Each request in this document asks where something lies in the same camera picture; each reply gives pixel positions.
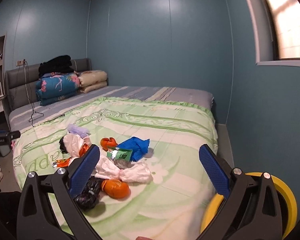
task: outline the bed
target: bed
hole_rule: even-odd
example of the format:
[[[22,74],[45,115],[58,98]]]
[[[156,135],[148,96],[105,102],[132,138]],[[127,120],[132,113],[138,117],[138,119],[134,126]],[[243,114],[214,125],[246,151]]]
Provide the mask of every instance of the bed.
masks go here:
[[[73,67],[84,71],[90,70],[91,64],[81,59],[75,60]],[[68,157],[60,152],[58,142],[70,123],[88,128],[92,143],[99,147],[103,137],[114,137],[117,142],[132,136],[149,138],[145,159],[153,181],[131,183],[131,195],[122,201],[101,194],[100,203],[84,215],[104,240],[135,240],[137,236],[196,239],[204,210],[215,193],[198,159],[198,149],[204,143],[215,153],[218,150],[210,111],[213,96],[175,87],[107,86],[39,106],[33,88],[33,96],[26,95],[26,86],[29,94],[29,87],[38,80],[37,68],[34,65],[6,72],[6,91],[13,95],[9,97],[11,130],[21,131],[13,148],[14,173],[20,188],[30,171],[54,173],[52,163]],[[32,102],[34,110],[44,114],[33,115],[34,127],[28,121]],[[50,201],[61,228],[71,233],[53,194]]]

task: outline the gray upholstered headboard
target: gray upholstered headboard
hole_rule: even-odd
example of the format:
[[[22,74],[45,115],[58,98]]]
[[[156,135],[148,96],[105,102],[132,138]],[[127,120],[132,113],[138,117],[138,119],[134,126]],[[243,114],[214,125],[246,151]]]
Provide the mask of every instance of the gray upholstered headboard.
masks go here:
[[[92,70],[91,62],[88,58],[72,59],[71,62],[71,68],[77,72]],[[6,71],[5,90],[6,94],[9,95],[8,100],[11,111],[21,106],[28,105],[29,100],[30,103],[37,101],[37,97],[35,95],[35,83],[39,80],[39,66],[40,64],[28,66],[29,78],[28,75],[26,75],[26,67]]]

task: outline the wall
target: wall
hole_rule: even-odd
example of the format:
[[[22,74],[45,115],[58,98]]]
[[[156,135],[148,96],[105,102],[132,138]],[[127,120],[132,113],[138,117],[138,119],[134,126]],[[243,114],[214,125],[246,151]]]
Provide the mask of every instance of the wall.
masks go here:
[[[3,0],[0,36],[7,33],[4,68],[16,61],[28,64],[68,54],[87,57],[89,0]]]
[[[246,0],[227,0],[234,80],[227,122],[234,165],[268,171],[293,191],[300,217],[300,67],[256,66]]]
[[[232,80],[225,0],[92,0],[88,57],[110,85],[207,90],[225,123]]]

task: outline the power outlet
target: power outlet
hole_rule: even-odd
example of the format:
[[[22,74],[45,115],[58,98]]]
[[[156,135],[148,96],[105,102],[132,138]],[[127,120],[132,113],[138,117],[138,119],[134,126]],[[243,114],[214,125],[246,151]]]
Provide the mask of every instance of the power outlet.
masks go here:
[[[16,66],[19,67],[21,65],[24,65],[25,63],[26,63],[25,59],[23,59],[23,60],[17,60]]]

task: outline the person's leg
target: person's leg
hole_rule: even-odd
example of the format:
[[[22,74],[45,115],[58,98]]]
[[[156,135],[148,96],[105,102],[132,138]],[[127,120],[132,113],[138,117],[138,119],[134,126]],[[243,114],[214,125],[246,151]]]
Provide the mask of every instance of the person's leg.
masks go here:
[[[16,237],[20,192],[0,193],[0,221]]]

